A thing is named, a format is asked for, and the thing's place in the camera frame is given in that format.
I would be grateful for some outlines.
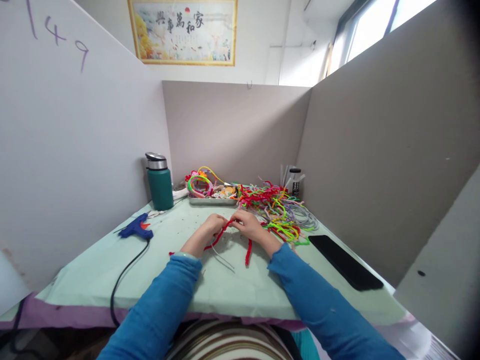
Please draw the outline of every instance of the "hot glue gun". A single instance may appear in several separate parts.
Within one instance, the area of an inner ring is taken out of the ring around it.
[[[154,237],[154,232],[152,230],[146,230],[146,227],[150,224],[144,224],[144,221],[147,220],[148,217],[148,212],[137,217],[135,220],[129,223],[122,231],[120,231],[120,237],[128,238],[131,235],[138,235],[142,239],[150,241],[150,239]]]

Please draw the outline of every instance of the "blue sleeve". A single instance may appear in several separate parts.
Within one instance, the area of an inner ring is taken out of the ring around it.
[[[172,256],[98,359],[163,359],[194,295],[200,260]]]
[[[287,244],[273,254],[290,303],[332,360],[404,359],[350,303]]]

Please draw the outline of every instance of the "wall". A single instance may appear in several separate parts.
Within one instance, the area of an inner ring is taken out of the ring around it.
[[[135,53],[127,0],[76,1],[128,50]],[[282,56],[279,47],[284,39],[288,4],[288,0],[238,1],[235,67],[147,66],[161,80],[237,84],[253,82],[257,85],[278,85],[281,66],[280,78],[283,80],[280,85],[311,87],[318,82],[327,45],[335,35],[338,17],[311,19],[313,31],[306,25],[303,16],[304,0],[292,0],[286,39],[286,45],[290,48]],[[340,9],[347,7],[342,3]],[[317,40],[317,46],[312,51],[310,45],[314,40]]]
[[[398,301],[461,359],[472,359],[480,324],[479,219],[480,166],[395,292]]]
[[[170,148],[147,67],[73,1],[31,16],[0,1],[0,250],[34,291],[147,203],[141,159]]]
[[[480,162],[477,68],[438,0],[312,89],[308,208],[397,286]]]
[[[22,277],[9,262],[3,251],[0,251],[0,289],[0,315],[30,294]]]
[[[174,182],[200,166],[222,180],[278,183],[293,164],[310,88],[163,81]]]

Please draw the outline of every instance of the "cubicle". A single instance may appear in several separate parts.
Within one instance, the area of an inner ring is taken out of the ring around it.
[[[0,3],[0,262],[16,274],[0,284],[17,289],[0,313],[147,204],[142,158],[154,151],[174,183],[202,165],[239,183],[277,183],[280,165],[295,164],[320,222],[466,351],[402,283],[420,276],[412,264],[480,163],[480,78],[451,6],[438,0],[310,89],[161,83],[72,1]],[[478,197],[474,186],[464,191]]]

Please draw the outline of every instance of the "water bottle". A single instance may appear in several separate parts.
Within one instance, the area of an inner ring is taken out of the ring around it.
[[[148,161],[146,173],[150,184],[153,208],[158,211],[171,209],[174,206],[174,196],[167,159],[165,156],[154,152],[147,152],[145,156]]]

